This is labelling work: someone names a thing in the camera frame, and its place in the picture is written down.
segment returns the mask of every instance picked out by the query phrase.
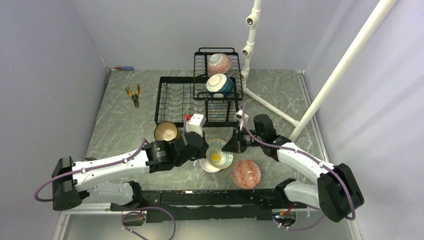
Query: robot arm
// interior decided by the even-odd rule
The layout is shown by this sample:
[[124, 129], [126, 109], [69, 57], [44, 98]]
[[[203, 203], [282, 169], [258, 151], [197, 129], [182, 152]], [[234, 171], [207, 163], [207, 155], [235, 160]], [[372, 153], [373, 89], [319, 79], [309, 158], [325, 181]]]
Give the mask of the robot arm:
[[[242, 111], [236, 114], [240, 121]], [[243, 153], [247, 147], [261, 147], [265, 155], [284, 163], [305, 175], [312, 184], [289, 178], [275, 187], [282, 201], [298, 202], [320, 208], [332, 221], [339, 222], [351, 213], [348, 196], [340, 182], [329, 172], [336, 173], [345, 183], [355, 209], [364, 204], [364, 197], [351, 169], [345, 164], [334, 165], [315, 157], [315, 161], [301, 154], [302, 151], [290, 139], [277, 135], [272, 120], [266, 114], [254, 117], [251, 133], [266, 144], [282, 146], [278, 149], [255, 141], [242, 127], [235, 128], [230, 141], [222, 148], [224, 152]]]
[[206, 156], [208, 144], [203, 134], [204, 117], [195, 114], [188, 122], [190, 132], [170, 142], [153, 141], [137, 150], [95, 161], [76, 161], [71, 157], [61, 158], [56, 165], [52, 178], [73, 172], [52, 182], [53, 209], [63, 211], [72, 209], [90, 197], [96, 202], [115, 203], [133, 208], [143, 202], [139, 183], [130, 181], [123, 184], [109, 183], [108, 180], [128, 175], [151, 174], [169, 171], [180, 167], [187, 161], [202, 159]]

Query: blue screwdriver handle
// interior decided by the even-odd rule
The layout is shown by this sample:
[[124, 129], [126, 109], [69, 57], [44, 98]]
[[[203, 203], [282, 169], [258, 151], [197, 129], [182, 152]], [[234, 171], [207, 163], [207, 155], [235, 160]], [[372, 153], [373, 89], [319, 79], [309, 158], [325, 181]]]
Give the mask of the blue screwdriver handle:
[[132, 66], [117, 66], [117, 67], [115, 67], [115, 69], [122, 70], [122, 71], [133, 71], [134, 67], [132, 67]]

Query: pink patterned bowl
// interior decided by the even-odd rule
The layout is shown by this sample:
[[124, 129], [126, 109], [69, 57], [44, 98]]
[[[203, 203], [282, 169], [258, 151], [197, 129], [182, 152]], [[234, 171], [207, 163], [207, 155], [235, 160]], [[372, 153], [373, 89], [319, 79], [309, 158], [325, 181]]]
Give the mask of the pink patterned bowl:
[[231, 69], [231, 59], [223, 53], [215, 53], [207, 62], [207, 71], [210, 75], [225, 74]]
[[261, 180], [261, 170], [252, 160], [238, 161], [232, 168], [232, 180], [242, 189], [252, 189]]

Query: pliers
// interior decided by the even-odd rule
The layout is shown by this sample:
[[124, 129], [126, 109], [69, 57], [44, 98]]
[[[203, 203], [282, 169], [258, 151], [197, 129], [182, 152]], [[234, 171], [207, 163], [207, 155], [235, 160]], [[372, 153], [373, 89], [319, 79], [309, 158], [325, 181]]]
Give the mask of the pliers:
[[135, 91], [135, 94], [131, 93], [130, 87], [128, 85], [126, 86], [126, 92], [128, 93], [128, 95], [131, 97], [132, 101], [134, 102], [135, 108], [138, 109], [139, 108], [139, 93], [140, 93], [139, 84], [136, 83], [135, 87], [137, 88], [137, 90]]

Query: dish rack basket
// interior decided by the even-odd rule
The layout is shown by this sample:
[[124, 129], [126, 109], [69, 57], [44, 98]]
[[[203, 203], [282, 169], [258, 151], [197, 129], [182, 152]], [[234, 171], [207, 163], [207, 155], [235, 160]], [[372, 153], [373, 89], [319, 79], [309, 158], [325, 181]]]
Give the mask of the dish rack basket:
[[[214, 54], [225, 54], [231, 60], [231, 68], [225, 73], [233, 83], [231, 92], [221, 92], [228, 94], [227, 97], [213, 97], [213, 92], [206, 89], [206, 82], [211, 77], [208, 73], [208, 61]], [[243, 85], [240, 72], [239, 54], [233, 47], [201, 47], [194, 53], [193, 71], [193, 98], [195, 100], [237, 100], [243, 99]]]
[[[227, 97], [212, 97], [206, 90], [208, 60], [216, 53], [226, 54], [231, 59], [231, 68], [226, 73], [233, 82], [233, 91]], [[243, 99], [239, 54], [232, 47], [201, 47], [194, 53], [193, 77], [163, 76], [159, 80], [154, 121], [184, 125], [184, 116], [203, 114], [204, 127], [237, 127], [234, 115], [239, 111]]]

